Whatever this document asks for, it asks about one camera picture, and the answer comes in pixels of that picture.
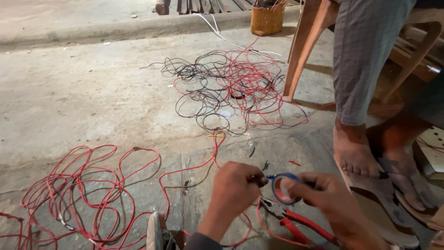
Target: woven basket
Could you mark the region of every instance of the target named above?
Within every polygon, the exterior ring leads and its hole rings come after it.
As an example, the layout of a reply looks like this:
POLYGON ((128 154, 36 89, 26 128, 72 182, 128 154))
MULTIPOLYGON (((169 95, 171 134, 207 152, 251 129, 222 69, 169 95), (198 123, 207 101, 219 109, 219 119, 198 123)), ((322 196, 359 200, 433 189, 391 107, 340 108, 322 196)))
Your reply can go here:
POLYGON ((251 33, 266 36, 282 30, 285 5, 273 7, 253 7, 251 12, 251 33))

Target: gray pants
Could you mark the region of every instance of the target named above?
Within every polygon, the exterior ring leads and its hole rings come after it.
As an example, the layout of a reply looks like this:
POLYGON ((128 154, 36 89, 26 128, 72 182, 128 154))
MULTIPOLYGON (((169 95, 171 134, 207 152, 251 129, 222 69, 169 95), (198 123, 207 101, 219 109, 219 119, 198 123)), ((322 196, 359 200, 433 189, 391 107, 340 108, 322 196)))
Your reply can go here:
POLYGON ((343 124, 364 124, 376 80, 415 1, 337 0, 333 84, 343 124))

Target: pliers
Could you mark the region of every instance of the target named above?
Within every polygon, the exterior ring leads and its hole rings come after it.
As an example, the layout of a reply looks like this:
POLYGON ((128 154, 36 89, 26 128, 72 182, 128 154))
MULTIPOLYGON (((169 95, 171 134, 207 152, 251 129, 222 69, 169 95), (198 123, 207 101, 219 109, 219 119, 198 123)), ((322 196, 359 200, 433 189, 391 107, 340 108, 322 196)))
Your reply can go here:
POLYGON ((327 232, 326 230, 321 228, 318 224, 314 223, 310 219, 308 219, 300 214, 297 214, 295 212, 292 212, 288 208, 283 209, 276 202, 274 202, 270 199, 266 199, 266 198, 262 197, 259 202, 260 202, 260 206, 263 207, 267 213, 273 215, 276 219, 278 219, 281 226, 285 226, 288 229, 288 231, 290 231, 293 234, 293 236, 295 237, 295 240, 297 242, 305 244, 314 250, 323 250, 322 247, 316 246, 315 243, 313 243, 309 238, 307 238, 292 223, 292 221, 301 223, 301 224, 309 227, 310 229, 312 229, 313 231, 318 233, 320 236, 322 236, 323 238, 325 238, 326 240, 328 240, 329 242, 331 242, 335 246, 340 246, 337 238, 334 235, 330 234, 329 232, 327 232))

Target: blue electrical tape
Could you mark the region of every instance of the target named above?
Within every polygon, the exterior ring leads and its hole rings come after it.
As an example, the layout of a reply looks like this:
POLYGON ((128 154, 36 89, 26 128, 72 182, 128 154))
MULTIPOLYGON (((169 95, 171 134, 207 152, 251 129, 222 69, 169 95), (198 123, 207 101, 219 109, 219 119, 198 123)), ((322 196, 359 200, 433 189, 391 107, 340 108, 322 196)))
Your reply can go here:
POLYGON ((290 198, 286 196, 281 188, 281 180, 283 178, 289 178, 294 181, 299 181, 298 177, 292 173, 280 173, 277 175, 267 175, 267 178, 271 179, 271 189, 276 200, 284 205, 293 205, 294 203, 300 201, 300 198, 290 198))

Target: person's leg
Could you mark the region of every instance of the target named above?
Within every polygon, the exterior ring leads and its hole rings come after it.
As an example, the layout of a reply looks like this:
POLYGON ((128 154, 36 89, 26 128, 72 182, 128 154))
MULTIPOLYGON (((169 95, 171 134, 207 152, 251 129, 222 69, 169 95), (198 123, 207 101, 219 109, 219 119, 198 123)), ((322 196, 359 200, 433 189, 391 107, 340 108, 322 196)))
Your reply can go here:
POLYGON ((367 131, 370 146, 376 155, 393 163, 389 175, 407 202, 416 210, 436 206, 434 197, 418 175, 412 144, 425 130, 435 125, 444 128, 444 71, 438 74, 395 117, 367 131))
POLYGON ((376 80, 415 0, 338 0, 333 70, 335 158, 343 170, 379 177, 364 120, 376 80))

